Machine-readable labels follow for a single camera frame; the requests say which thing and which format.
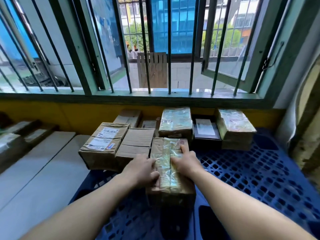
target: white table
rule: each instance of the white table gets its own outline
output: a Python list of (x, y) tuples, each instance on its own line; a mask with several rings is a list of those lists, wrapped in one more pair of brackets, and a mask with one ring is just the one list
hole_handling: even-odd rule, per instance
[(1, 239), (20, 238), (68, 205), (89, 173), (78, 155), (88, 138), (72, 138), (0, 211)]

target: cardboard box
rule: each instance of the cardboard box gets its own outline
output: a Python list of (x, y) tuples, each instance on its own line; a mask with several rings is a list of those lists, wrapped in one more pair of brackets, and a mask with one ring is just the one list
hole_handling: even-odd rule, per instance
[(128, 130), (115, 155), (115, 160), (119, 165), (120, 171), (122, 171), (137, 154), (147, 154), (149, 156), (154, 135), (155, 129), (130, 128)]
[(242, 111), (217, 109), (217, 126), (222, 138), (222, 149), (250, 150), (257, 131)]
[(13, 133), (0, 136), (0, 173), (18, 161), (27, 152), (23, 137)]
[(192, 115), (194, 139), (192, 148), (220, 150), (222, 140), (213, 115)]
[(96, 129), (79, 150), (88, 169), (119, 171), (115, 155), (129, 126), (130, 124), (103, 122)]
[(6, 127), (5, 130), (6, 130), (6, 133), (13, 133), (21, 136), (26, 136), (27, 134), (29, 134), (39, 126), (41, 126), (40, 120), (20, 121), (14, 125)]
[(155, 137), (159, 137), (159, 127), (160, 127), (161, 117), (144, 116), (138, 128), (144, 129), (155, 129)]
[(11, 125), (13, 122), (6, 113), (0, 112), (0, 129)]
[(190, 108), (166, 108), (162, 112), (159, 136), (193, 139), (193, 123)]
[(137, 128), (141, 118), (141, 110), (123, 109), (115, 118), (114, 123), (130, 124), (130, 127)]
[(46, 137), (48, 137), (52, 132), (59, 129), (59, 126), (56, 124), (44, 124), (40, 126), (39, 129), (35, 129), (28, 135), (24, 137), (24, 140), (28, 144), (30, 148), (35, 147), (41, 141), (43, 141)]
[(160, 177), (152, 187), (146, 188), (151, 206), (184, 206), (193, 208), (196, 200), (194, 183), (181, 175), (170, 157), (181, 157), (180, 145), (188, 146), (187, 139), (154, 138), (150, 158), (155, 158), (154, 170)]

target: glass pane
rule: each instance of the glass pane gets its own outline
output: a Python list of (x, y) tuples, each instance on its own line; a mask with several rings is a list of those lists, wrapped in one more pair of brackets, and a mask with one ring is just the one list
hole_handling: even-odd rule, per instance
[[(168, 53), (168, 0), (151, 0), (151, 5), (154, 51)], [(192, 52), (195, 5), (196, 0), (171, 0), (172, 54)]]
[[(248, 38), (251, 33), (255, 14), (257, 11), (259, 0), (231, 0), (230, 12), (228, 16), (227, 30), (223, 42), (221, 62), (219, 72), (238, 78), (243, 56), (247, 48)], [(225, 17), (227, 0), (222, 0), (216, 9), (215, 24), (211, 41), (209, 69), (215, 70), (216, 58), (220, 47), (223, 22)], [(205, 31), (202, 35), (202, 50), (205, 39)], [(242, 79), (246, 77), (251, 58), (248, 57)]]
[[(91, 3), (102, 42), (100, 49), (105, 54), (112, 84), (114, 88), (119, 87), (119, 84), (121, 84), (121, 86), (123, 85), (124, 88), (129, 88), (124, 66), (125, 57), (123, 57), (121, 51), (122, 44), (119, 40), (112, 0), (91, 0)], [(121, 4), (120, 15), (125, 14), (126, 10), (128, 10), (128, 7), (126, 9), (126, 6)]]

